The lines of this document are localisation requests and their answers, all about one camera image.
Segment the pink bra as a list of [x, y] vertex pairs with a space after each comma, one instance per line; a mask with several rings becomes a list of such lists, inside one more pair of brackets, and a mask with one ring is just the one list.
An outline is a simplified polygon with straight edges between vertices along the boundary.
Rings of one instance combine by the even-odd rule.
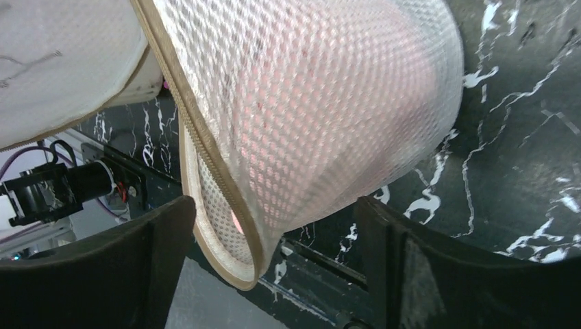
[[406, 131], [434, 94], [416, 33], [330, 36], [255, 71], [236, 129], [256, 219], [281, 232], [377, 189], [418, 148]]

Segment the white mesh laundry bag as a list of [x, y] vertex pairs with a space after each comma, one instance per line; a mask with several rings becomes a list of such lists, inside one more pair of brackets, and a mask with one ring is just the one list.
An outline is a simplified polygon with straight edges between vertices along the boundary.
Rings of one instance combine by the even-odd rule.
[[244, 291], [285, 232], [432, 152], [462, 98], [444, 1], [2, 1], [1, 147], [110, 105], [146, 52], [179, 110], [195, 236]]

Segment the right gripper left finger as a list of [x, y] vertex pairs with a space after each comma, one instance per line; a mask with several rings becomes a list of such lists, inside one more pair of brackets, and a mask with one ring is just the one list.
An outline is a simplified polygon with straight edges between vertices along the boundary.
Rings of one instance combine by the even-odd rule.
[[123, 225], [1, 262], [2, 328], [163, 328], [192, 241], [181, 196]]

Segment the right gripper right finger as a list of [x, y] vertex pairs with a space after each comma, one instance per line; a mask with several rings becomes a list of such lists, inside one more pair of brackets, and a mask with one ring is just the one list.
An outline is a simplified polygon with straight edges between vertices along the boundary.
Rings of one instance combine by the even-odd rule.
[[354, 206], [375, 328], [579, 328], [580, 259], [534, 263]]

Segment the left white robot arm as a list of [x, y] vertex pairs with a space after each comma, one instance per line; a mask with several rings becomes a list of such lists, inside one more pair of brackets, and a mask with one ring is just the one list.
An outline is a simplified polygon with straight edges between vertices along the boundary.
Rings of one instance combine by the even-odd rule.
[[30, 151], [44, 151], [51, 160], [21, 172], [18, 178], [1, 180], [2, 230], [56, 222], [83, 210], [83, 203], [118, 190], [108, 165], [102, 160], [78, 164], [73, 148], [63, 140], [16, 151], [1, 167], [1, 177], [17, 158]]

